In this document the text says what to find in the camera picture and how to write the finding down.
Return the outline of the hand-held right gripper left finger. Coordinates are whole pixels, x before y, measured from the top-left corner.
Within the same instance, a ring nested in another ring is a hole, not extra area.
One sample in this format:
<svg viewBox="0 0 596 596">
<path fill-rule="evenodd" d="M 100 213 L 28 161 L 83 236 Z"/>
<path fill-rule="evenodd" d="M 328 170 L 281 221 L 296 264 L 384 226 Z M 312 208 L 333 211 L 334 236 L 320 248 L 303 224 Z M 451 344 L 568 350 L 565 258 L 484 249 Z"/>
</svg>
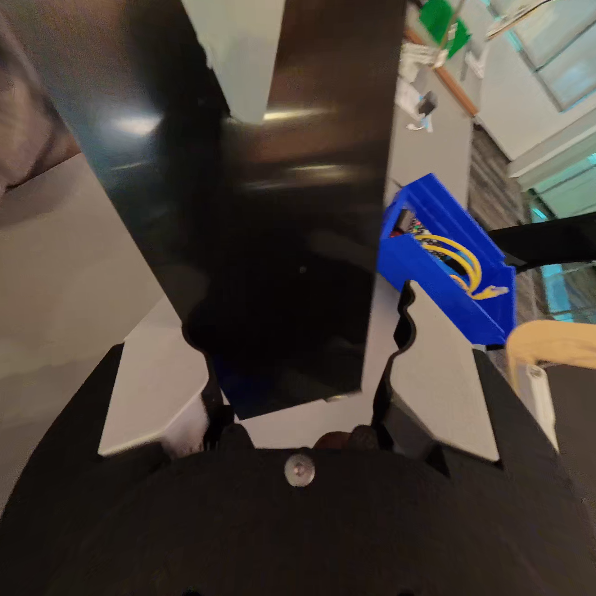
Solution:
<svg viewBox="0 0 596 596">
<path fill-rule="evenodd" d="M 124 341 L 98 454 L 150 443 L 171 457 L 202 451 L 208 380 L 205 357 L 187 343 L 170 301 L 161 299 Z"/>
</svg>

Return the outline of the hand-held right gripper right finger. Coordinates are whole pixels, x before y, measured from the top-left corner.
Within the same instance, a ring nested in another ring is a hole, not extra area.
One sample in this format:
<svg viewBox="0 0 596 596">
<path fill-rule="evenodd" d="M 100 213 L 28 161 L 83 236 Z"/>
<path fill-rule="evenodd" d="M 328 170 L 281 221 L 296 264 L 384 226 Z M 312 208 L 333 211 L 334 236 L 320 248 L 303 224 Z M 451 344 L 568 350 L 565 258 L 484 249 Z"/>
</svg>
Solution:
<svg viewBox="0 0 596 596">
<path fill-rule="evenodd" d="M 405 282 L 397 311 L 397 351 L 373 408 L 383 448 L 425 460 L 436 446 L 447 446 L 498 462 L 473 345 L 418 282 Z"/>
</svg>

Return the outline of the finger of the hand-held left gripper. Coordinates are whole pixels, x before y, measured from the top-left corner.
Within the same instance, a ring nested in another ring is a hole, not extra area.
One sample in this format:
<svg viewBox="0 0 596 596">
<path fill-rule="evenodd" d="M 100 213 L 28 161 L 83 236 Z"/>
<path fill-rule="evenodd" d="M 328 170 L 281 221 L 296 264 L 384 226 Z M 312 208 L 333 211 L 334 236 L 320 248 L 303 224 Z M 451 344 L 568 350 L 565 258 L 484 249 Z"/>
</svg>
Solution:
<svg viewBox="0 0 596 596">
<path fill-rule="evenodd" d="M 268 105 L 284 1 L 183 1 L 231 115 L 261 123 Z"/>
</svg>

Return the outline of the thin black plastic strip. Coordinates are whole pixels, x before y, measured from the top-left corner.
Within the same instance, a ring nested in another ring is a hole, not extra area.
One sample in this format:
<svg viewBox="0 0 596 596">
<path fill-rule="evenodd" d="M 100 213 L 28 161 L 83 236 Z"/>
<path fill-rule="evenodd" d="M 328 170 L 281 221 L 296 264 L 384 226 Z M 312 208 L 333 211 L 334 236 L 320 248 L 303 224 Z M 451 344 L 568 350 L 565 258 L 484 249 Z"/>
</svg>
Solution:
<svg viewBox="0 0 596 596">
<path fill-rule="evenodd" d="M 240 418 L 354 393 L 406 1 L 285 1 L 261 123 L 182 1 L 1 1 Z"/>
</svg>

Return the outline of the person's left forearm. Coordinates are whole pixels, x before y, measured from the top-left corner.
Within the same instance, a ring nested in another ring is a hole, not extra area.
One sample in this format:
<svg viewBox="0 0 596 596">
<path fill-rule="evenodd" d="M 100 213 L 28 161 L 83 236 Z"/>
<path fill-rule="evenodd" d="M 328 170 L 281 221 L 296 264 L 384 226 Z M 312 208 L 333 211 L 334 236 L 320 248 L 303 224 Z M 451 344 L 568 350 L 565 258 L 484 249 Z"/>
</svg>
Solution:
<svg viewBox="0 0 596 596">
<path fill-rule="evenodd" d="M 80 148 L 1 17 L 1 196 Z"/>
</svg>

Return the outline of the blue plastic bin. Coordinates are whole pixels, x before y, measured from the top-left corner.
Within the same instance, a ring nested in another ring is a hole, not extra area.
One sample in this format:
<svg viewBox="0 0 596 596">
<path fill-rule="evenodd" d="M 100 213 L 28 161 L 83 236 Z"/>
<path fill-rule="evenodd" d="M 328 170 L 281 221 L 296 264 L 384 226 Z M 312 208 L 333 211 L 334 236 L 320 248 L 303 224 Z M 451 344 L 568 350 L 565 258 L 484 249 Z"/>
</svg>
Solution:
<svg viewBox="0 0 596 596">
<path fill-rule="evenodd" d="M 450 238 L 479 259 L 486 286 L 508 287 L 509 294 L 475 301 L 454 282 L 464 271 L 449 257 L 428 252 L 414 234 Z M 434 174 L 398 191 L 386 208 L 380 234 L 378 272 L 397 290 L 415 281 L 473 344 L 502 346 L 516 326 L 516 270 L 504 253 Z"/>
</svg>

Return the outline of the black backdrop board stand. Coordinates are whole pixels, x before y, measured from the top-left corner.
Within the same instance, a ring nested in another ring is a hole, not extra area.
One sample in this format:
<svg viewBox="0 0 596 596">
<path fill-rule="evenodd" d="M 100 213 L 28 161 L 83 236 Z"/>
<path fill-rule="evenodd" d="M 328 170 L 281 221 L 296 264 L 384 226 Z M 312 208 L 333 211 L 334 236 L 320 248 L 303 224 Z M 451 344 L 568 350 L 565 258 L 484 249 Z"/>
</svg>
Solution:
<svg viewBox="0 0 596 596">
<path fill-rule="evenodd" d="M 518 367 L 550 362 L 595 369 L 595 325 L 535 320 L 516 327 L 505 344 L 510 384 L 520 390 Z"/>
</svg>

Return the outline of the yellow item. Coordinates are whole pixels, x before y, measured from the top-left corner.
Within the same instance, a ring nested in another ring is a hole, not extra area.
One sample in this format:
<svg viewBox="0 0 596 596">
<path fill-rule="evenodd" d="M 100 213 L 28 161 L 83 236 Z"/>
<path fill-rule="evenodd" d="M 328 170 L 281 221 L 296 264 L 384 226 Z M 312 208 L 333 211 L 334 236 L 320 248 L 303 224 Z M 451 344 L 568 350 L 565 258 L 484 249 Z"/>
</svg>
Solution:
<svg viewBox="0 0 596 596">
<path fill-rule="evenodd" d="M 449 257 L 464 271 L 467 280 L 451 273 L 451 279 L 461 287 L 471 299 L 479 302 L 510 293 L 508 287 L 486 286 L 479 289 L 482 282 L 482 269 L 479 259 L 462 244 L 440 235 L 414 234 L 414 239 L 428 252 Z"/>
</svg>

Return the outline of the black mesh chair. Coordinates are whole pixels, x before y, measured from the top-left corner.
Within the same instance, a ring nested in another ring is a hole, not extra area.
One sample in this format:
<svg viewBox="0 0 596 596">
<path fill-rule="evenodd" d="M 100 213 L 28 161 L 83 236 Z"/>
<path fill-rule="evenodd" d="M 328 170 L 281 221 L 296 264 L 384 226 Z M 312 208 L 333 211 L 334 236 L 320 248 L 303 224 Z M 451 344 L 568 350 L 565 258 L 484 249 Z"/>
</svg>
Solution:
<svg viewBox="0 0 596 596">
<path fill-rule="evenodd" d="M 595 212 L 496 229 L 488 236 L 517 274 L 552 264 L 595 261 Z"/>
</svg>

